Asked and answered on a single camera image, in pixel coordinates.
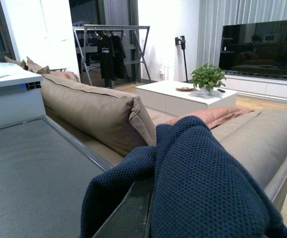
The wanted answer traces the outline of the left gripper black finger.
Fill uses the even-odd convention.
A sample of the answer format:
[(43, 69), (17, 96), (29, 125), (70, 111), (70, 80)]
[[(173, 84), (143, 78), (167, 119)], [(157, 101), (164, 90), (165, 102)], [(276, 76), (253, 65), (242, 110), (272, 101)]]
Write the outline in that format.
[(94, 237), (150, 238), (154, 197), (154, 178), (135, 181)]

